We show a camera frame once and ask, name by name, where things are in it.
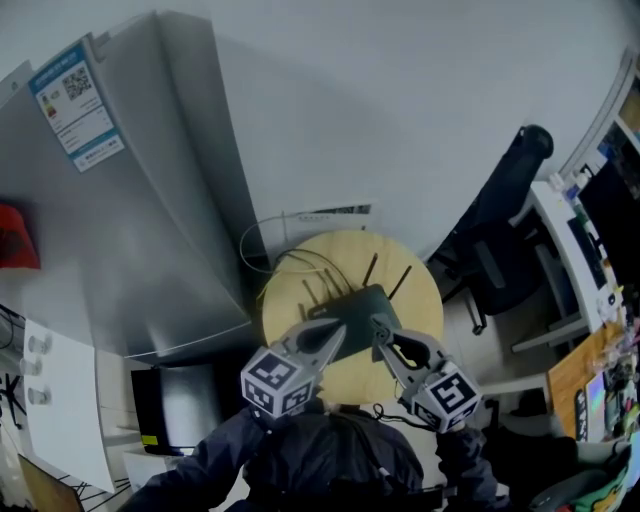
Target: yellow sticker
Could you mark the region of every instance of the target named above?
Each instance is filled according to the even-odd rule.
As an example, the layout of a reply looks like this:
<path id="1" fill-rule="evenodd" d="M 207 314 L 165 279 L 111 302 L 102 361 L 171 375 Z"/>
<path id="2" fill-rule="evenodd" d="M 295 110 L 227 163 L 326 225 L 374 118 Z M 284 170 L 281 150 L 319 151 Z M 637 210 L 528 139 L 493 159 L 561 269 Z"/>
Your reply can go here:
<path id="1" fill-rule="evenodd" d="M 158 446 L 158 438 L 156 436 L 142 436 L 142 444 Z"/>

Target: wooden table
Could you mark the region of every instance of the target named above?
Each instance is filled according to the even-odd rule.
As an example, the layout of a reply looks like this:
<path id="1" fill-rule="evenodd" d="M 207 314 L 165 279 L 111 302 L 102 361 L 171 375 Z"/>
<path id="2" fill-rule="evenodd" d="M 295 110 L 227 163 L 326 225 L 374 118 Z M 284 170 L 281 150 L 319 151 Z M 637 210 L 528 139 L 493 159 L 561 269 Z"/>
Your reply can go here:
<path id="1" fill-rule="evenodd" d="M 345 274 L 354 290 L 362 288 L 367 269 L 376 253 L 378 259 L 369 284 L 382 285 L 387 295 L 405 269 L 411 266 L 411 271 L 391 300 L 393 309 L 403 328 L 428 333 L 442 340 L 444 316 L 438 287 L 424 264 L 406 247 L 368 231 L 323 233 L 298 247 L 330 259 Z M 329 268 L 338 286 L 347 291 L 346 284 L 337 272 L 321 258 L 311 254 L 294 254 L 318 268 Z M 301 321 L 298 304 L 302 304 L 305 310 L 314 306 L 303 280 L 306 280 L 319 303 L 329 300 L 327 286 L 319 276 L 313 273 L 286 273 L 309 268 L 309 265 L 289 257 L 285 257 L 278 265 L 278 275 L 267 287 L 262 312 L 267 343 L 274 343 Z M 367 349 L 329 365 L 324 371 L 322 387 L 324 391 L 320 397 L 329 402 L 360 405 L 393 398 L 395 380 L 384 362 L 372 362 L 371 349 Z"/>
<path id="2" fill-rule="evenodd" d="M 573 352 L 547 373 L 553 410 L 562 421 L 565 433 L 576 437 L 575 396 L 596 374 L 593 363 L 603 350 L 622 333 L 618 324 L 607 324 L 591 334 Z"/>

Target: computer monitor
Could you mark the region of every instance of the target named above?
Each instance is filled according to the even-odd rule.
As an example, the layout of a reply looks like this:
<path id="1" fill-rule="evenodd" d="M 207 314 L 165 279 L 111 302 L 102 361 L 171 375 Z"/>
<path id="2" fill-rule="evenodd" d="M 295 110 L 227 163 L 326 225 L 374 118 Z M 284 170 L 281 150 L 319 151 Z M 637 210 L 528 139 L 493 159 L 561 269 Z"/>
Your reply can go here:
<path id="1" fill-rule="evenodd" d="M 607 251 L 618 284 L 640 289 L 640 261 L 635 254 L 640 203 L 611 162 L 580 192 L 580 202 Z"/>

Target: person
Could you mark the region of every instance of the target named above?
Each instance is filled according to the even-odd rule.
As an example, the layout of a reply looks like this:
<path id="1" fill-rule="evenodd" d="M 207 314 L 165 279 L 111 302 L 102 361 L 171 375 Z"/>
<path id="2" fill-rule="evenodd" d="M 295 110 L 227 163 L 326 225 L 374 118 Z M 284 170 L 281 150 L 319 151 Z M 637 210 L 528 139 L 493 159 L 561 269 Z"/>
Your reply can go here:
<path id="1" fill-rule="evenodd" d="M 507 497 L 496 496 L 480 432 L 460 423 L 437 435 L 437 443 L 440 470 L 456 488 L 448 512 L 511 510 Z M 243 465 L 250 492 L 232 512 L 432 509 L 421 493 L 420 462 L 395 428 L 357 408 L 319 407 L 272 420 L 248 407 L 176 469 L 151 478 L 120 511 L 209 510 L 225 501 Z"/>

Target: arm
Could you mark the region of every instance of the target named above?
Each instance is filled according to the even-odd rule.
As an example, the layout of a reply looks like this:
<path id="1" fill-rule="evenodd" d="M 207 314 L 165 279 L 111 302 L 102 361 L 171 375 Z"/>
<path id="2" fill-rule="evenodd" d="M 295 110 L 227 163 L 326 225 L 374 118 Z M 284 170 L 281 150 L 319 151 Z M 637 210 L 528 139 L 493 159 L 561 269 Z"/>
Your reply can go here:
<path id="1" fill-rule="evenodd" d="M 240 467 L 265 438 L 250 409 L 243 409 L 201 441 L 176 469 L 151 478 L 120 512 L 196 512 L 217 507 L 231 490 Z"/>
<path id="2" fill-rule="evenodd" d="M 496 497 L 498 482 L 491 465 L 481 455 L 483 437 L 471 428 L 461 428 L 437 436 L 436 455 L 442 459 L 440 471 L 458 494 L 449 498 L 447 512 L 489 512 L 512 510 L 508 497 Z"/>

